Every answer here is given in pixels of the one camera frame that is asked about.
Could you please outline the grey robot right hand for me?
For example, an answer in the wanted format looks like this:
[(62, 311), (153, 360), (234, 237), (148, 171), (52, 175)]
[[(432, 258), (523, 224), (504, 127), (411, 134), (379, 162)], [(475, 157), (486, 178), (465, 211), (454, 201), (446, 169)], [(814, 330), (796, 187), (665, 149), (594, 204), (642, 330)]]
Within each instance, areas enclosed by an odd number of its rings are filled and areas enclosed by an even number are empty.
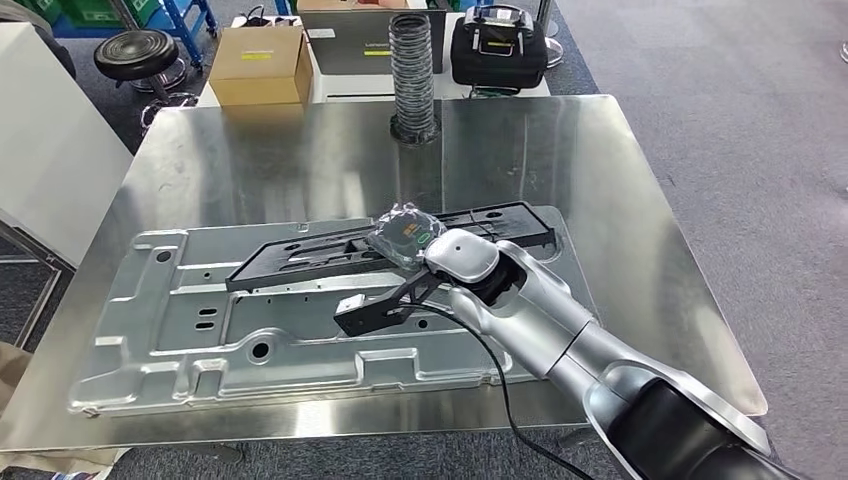
[(406, 271), (416, 271), (424, 263), (429, 245), (447, 231), (445, 224), (414, 203), (395, 203), (381, 215), (365, 237), (367, 245)]

